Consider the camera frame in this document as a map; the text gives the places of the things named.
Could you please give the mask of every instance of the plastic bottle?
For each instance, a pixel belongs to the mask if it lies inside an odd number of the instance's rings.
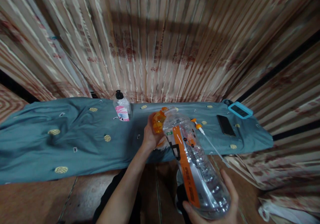
[[[120,121],[129,121],[131,119],[132,112],[130,103],[120,90],[116,91],[116,98],[113,100],[113,106],[116,109]]]
[[[178,161],[189,202],[206,219],[220,219],[230,208],[230,195],[201,147],[194,124],[170,108],[163,131]]]
[[[166,119],[166,116],[164,115],[164,112],[167,110],[167,107],[163,107],[159,112],[157,112],[153,119],[152,119],[152,125],[153,125],[153,130],[155,133],[162,133],[162,124],[164,120]]]

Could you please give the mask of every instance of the bottle cap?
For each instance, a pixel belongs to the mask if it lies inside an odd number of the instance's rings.
[[[116,98],[117,99],[123,99],[123,94],[122,94],[122,92],[120,90],[116,91]]]
[[[161,110],[160,110],[160,114],[164,116],[164,112],[168,110],[167,107],[163,107]]]

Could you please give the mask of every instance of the right hand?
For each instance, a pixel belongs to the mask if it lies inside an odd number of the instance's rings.
[[[216,221],[209,221],[201,217],[191,206],[191,204],[187,201],[184,201],[182,203],[184,209],[188,213],[188,216],[190,218],[190,221],[193,224],[237,224],[237,211],[238,211],[238,201],[239,196],[238,193],[230,179],[230,177],[227,175],[225,170],[221,169],[220,171],[221,176],[224,180],[224,183],[226,184],[226,187],[228,188],[228,191],[230,193],[231,197],[231,205],[230,210],[223,218],[216,220]]]

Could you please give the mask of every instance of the blue fabric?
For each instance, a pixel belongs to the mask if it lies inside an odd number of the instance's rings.
[[[141,146],[148,115],[164,106],[175,106],[191,119],[197,118],[198,123],[206,121],[203,130],[220,154],[248,153],[273,146],[272,136],[255,117],[240,119],[229,112],[224,103],[133,104],[132,120],[122,122],[113,119],[117,113],[112,100],[58,99],[27,105],[0,125],[0,184],[54,180],[125,168]],[[237,137],[222,133],[217,114],[228,117]],[[48,134],[53,129],[59,129],[60,133]],[[199,131],[197,134],[206,154],[216,154],[204,136]],[[110,135],[110,142],[104,140],[105,135]],[[173,159],[172,150],[167,148],[153,151],[148,162]],[[59,166],[68,167],[68,171],[55,173]]]

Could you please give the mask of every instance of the black phone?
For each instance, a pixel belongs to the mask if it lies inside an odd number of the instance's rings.
[[[232,126],[229,122],[229,119],[226,116],[217,115],[222,133],[228,136],[235,137],[236,134],[234,133]]]

